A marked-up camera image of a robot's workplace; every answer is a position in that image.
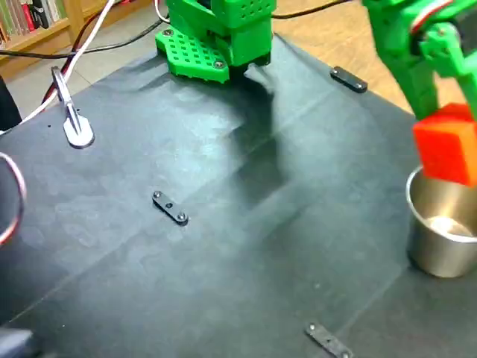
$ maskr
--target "orange block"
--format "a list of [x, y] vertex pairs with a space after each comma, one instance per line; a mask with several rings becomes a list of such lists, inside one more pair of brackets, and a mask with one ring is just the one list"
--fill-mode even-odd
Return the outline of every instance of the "orange block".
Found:
[[413, 128], [424, 174], [477, 185], [477, 123], [465, 104], [448, 104]]

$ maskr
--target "cable holder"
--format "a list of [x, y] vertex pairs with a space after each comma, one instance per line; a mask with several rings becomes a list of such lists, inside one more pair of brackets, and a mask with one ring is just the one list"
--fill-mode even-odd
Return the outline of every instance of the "cable holder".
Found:
[[95, 134], [88, 119], [80, 116], [76, 111], [66, 86], [65, 78], [57, 66], [51, 67], [51, 75], [58, 92], [58, 99], [63, 103], [66, 111], [66, 121], [63, 123], [63, 130], [70, 146], [76, 149], [89, 147], [95, 141]]

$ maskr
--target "wire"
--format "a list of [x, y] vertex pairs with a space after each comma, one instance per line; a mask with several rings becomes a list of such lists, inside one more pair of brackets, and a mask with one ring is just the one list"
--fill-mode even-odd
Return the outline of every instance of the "wire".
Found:
[[444, 9], [453, 2], [453, 0], [434, 0], [429, 5], [426, 5], [412, 21], [411, 34], [417, 33], [422, 25], [424, 25], [424, 23], [429, 19], [429, 17]]
[[19, 206], [18, 211], [16, 212], [15, 218], [12, 222], [8, 225], [8, 227], [0, 233], [0, 245], [5, 243], [10, 237], [14, 235], [14, 233], [18, 230], [20, 226], [20, 222], [23, 218], [23, 213], [25, 211], [25, 202], [27, 201], [27, 186], [25, 183], [25, 179], [23, 178], [23, 174], [20, 171], [20, 168], [16, 165], [12, 158], [7, 156], [5, 153], [0, 153], [0, 159], [6, 162], [8, 169], [13, 174], [16, 182], [16, 188], [18, 189], [19, 193]]
[[[159, 25], [162, 24], [162, 20], [159, 20], [152, 24], [149, 28], [145, 29], [143, 32], [140, 34], [137, 34], [134, 37], [131, 37], [129, 40], [126, 40], [122, 43], [115, 43], [112, 45], [105, 45], [105, 46], [99, 46], [99, 47], [94, 47], [89, 50], [86, 50], [84, 53], [85, 54], [92, 54], [95, 52], [101, 52], [101, 51], [108, 51], [108, 50], [113, 50], [115, 48], [121, 48], [125, 47], [127, 45], [130, 45], [131, 43], [136, 42], [137, 40], [140, 40], [147, 34], [149, 34], [152, 30], [157, 28]], [[64, 58], [70, 58], [75, 56], [78, 53], [78, 51], [72, 51], [68, 52], [66, 54], [37, 54], [36, 52], [20, 52], [20, 51], [5, 51], [5, 50], [0, 50], [0, 55], [4, 56], [14, 56], [14, 57], [34, 57], [34, 58], [41, 58], [43, 60], [59, 60], [59, 59], [64, 59]]]
[[[136, 36], [131, 37], [130, 39], [128, 39], [126, 41], [123, 41], [122, 43], [115, 43], [113, 45], [106, 45], [106, 46], [91, 48], [90, 50], [87, 50], [84, 53], [85, 54], [91, 54], [91, 53], [94, 53], [94, 52], [108, 51], [108, 50], [113, 50], [113, 49], [116, 49], [116, 48], [125, 47], [127, 45], [130, 45], [131, 43], [136, 42], [137, 40], [140, 40], [141, 38], [143, 38], [144, 36], [146, 36], [147, 34], [152, 32], [152, 30], [159, 27], [159, 25], [161, 25], [161, 24], [162, 24], [162, 21], [158, 20], [157, 22], [155, 22], [154, 24], [152, 24], [151, 26], [146, 28], [144, 31], [142, 31], [140, 34], [137, 34]], [[70, 59], [72, 58], [72, 54], [65, 54], [64, 57], [62, 57], [62, 58], [68, 58], [65, 65], [63, 65], [63, 68], [61, 69], [61, 72], [63, 74], [64, 74], [64, 71], [66, 71], [69, 68], [69, 64], [71, 63]], [[47, 97], [49, 96], [49, 94], [51, 94], [51, 92], [53, 90], [54, 90], [54, 84], [51, 84], [50, 87], [48, 88], [48, 92], [46, 93], [45, 97], [43, 97], [42, 103], [44, 101], [46, 101]]]
[[297, 13], [287, 13], [287, 14], [283, 14], [283, 15], [273, 14], [271, 17], [273, 19], [278, 19], [278, 20], [294, 19], [296, 17], [309, 15], [311, 13], [317, 13], [319, 11], [326, 10], [330, 7], [333, 7], [333, 6], [336, 6], [336, 5], [339, 5], [339, 4], [343, 4], [344, 2], [349, 2], [349, 1], [352, 1], [352, 0], [335, 0], [335, 1], [329, 2], [328, 4], [321, 5], [321, 6], [318, 6], [318, 7], [313, 7], [312, 9], [308, 9], [308, 10], [299, 11]]
[[154, 7], [156, 8], [156, 13], [158, 17], [166, 24], [170, 24], [171, 22], [168, 19], [166, 19], [163, 15], [161, 15], [161, 12], [159, 11], [159, 0], [154, 0]]
[[[83, 53], [86, 51], [89, 45], [91, 45], [91, 42], [94, 40], [96, 34], [99, 31], [99, 28], [101, 25], [103, 25], [103, 21], [106, 18], [107, 13], [110, 12], [111, 7], [114, 5], [115, 0], [108, 0], [106, 3], [106, 6], [104, 6], [103, 11], [101, 12], [101, 15], [99, 16], [98, 22], [96, 22], [95, 27], [92, 29], [91, 34], [88, 36], [86, 39], [86, 42], [81, 46], [79, 51], [76, 53], [76, 55], [73, 57], [73, 60], [71, 62], [71, 65], [68, 68], [68, 71], [66, 71], [65, 74], [65, 82], [68, 82], [69, 78], [71, 77], [73, 73], [73, 69], [75, 68], [76, 63], [80, 59], [80, 57], [83, 55]], [[48, 99], [43, 102], [36, 110], [34, 110], [28, 117], [23, 119], [22, 123], [29, 121], [30, 119], [34, 118], [38, 113], [41, 113], [45, 108], [47, 108], [48, 105], [54, 100], [54, 97], [56, 96], [57, 91], [54, 90], [53, 93], [48, 97]]]
[[[113, 7], [116, 7], [118, 5], [122, 4], [121, 1], [118, 1], [116, 2]], [[73, 46], [72, 46], [72, 52], [76, 52], [79, 47], [80, 47], [80, 42], [81, 42], [81, 39], [83, 38], [83, 35], [84, 33], [86, 32], [87, 28], [89, 27], [89, 25], [91, 25], [91, 23], [93, 21], [95, 21], [98, 16], [101, 15], [101, 10], [96, 12], [93, 16], [91, 16], [89, 19], [87, 19], [87, 21], [84, 23], [83, 27], [81, 28], [80, 30], [80, 33], [76, 36], [76, 39], [75, 39], [75, 42], [73, 43]], [[63, 64], [63, 66], [61, 67], [61, 73], [63, 75], [65, 75], [66, 71], [68, 70], [69, 68], [69, 65], [71, 64], [72, 62], [72, 58], [73, 56], [71, 57], [68, 57], [68, 59], [66, 59], [65, 63]], [[48, 97], [50, 96], [50, 94], [54, 91], [54, 83], [51, 82], [50, 84], [50, 87], [48, 88], [48, 90], [46, 91], [45, 95], [43, 96], [43, 99], [42, 99], [42, 103], [45, 102]]]

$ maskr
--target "metal cup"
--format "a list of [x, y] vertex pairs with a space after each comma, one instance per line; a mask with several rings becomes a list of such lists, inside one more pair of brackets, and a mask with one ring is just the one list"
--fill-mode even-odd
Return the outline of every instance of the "metal cup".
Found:
[[409, 256], [425, 272], [458, 277], [477, 263], [477, 187], [428, 178], [416, 169], [406, 198], [413, 213]]

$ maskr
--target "wooden floor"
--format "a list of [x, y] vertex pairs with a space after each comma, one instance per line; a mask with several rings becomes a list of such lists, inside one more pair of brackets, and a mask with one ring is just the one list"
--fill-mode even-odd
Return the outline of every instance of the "wooden floor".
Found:
[[[276, 13], [293, 13], [329, 0], [278, 0]], [[410, 110], [390, 72], [379, 60], [366, 8], [360, 1], [340, 4], [297, 19], [275, 20], [274, 31], [330, 66], [341, 66], [369, 83], [373, 92]], [[453, 80], [437, 78], [441, 104], [464, 101]]]

